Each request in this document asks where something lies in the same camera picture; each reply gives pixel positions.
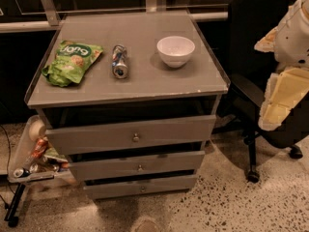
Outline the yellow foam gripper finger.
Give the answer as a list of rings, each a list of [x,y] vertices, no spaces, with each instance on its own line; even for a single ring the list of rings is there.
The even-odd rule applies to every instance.
[[[265,100],[260,109],[259,127],[264,131],[274,131],[280,127],[308,92],[308,70],[289,68],[281,73],[273,73],[267,81]]]
[[[254,49],[264,53],[273,52],[276,33],[277,28],[272,28],[264,37],[255,43]]]

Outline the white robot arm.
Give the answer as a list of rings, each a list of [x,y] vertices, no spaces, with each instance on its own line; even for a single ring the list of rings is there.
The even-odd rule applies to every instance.
[[[309,0],[296,0],[254,49],[273,52],[278,62],[258,122],[262,130],[274,131],[309,92]]]

